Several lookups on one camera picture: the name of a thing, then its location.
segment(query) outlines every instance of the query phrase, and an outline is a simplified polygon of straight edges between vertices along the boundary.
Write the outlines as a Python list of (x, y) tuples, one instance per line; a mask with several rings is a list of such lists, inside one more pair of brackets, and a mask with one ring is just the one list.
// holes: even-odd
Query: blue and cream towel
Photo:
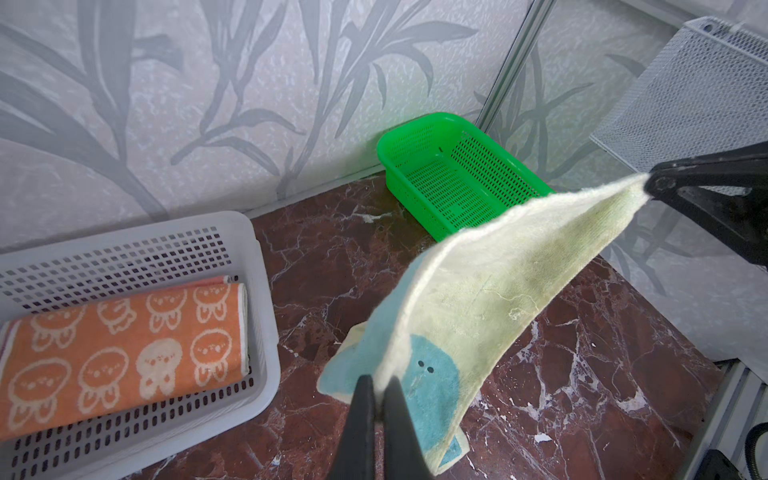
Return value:
[(349, 402), (361, 375), (381, 399), (401, 379), (430, 470), (456, 463), (458, 427), (504, 351), (647, 201), (646, 174), (553, 194), (462, 230), (417, 257), (369, 320), (354, 326), (317, 389)]

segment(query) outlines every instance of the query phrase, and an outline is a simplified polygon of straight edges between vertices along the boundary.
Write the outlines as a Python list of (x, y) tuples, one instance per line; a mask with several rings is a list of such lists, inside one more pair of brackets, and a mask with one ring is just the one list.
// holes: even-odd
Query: dark red marble surface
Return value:
[[(383, 175), (253, 227), (280, 332), (277, 395), (255, 419), (132, 480), (325, 478), (347, 406), (320, 395), (317, 377), (349, 328), (433, 244)], [(462, 422), (471, 451), (441, 478), (672, 478), (720, 379), (598, 257), (488, 377)]]

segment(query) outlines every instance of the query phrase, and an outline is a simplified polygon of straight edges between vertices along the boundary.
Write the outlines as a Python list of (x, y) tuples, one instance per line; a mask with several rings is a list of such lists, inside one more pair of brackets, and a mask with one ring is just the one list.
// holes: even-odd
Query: green plastic basket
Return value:
[(426, 115), (377, 147), (389, 191), (440, 241), (552, 189), (458, 115)]

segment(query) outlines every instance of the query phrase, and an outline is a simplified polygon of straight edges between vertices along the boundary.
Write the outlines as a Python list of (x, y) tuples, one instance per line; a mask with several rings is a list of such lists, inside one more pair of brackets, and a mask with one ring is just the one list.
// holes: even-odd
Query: wallpaper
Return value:
[(525, 0), (11, 0), (0, 248), (247, 210), (378, 163), (380, 135), (476, 109)]
[[(489, 134), (558, 191), (631, 173), (589, 135), (675, 31), (617, 0), (558, 0)], [(602, 255), (702, 353), (768, 379), (764, 270), (653, 201)]]

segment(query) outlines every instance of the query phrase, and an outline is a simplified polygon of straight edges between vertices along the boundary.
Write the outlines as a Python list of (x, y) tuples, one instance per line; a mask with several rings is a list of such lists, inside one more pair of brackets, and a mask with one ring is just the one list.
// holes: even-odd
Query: folded towel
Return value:
[(219, 276), (8, 322), (0, 439), (236, 382), (246, 318), (243, 284)]
[(392, 376), (433, 473), (467, 451), (458, 427), (502, 354), (647, 201), (646, 174), (535, 198), (422, 253), (318, 379), (349, 402), (361, 375), (377, 399)]

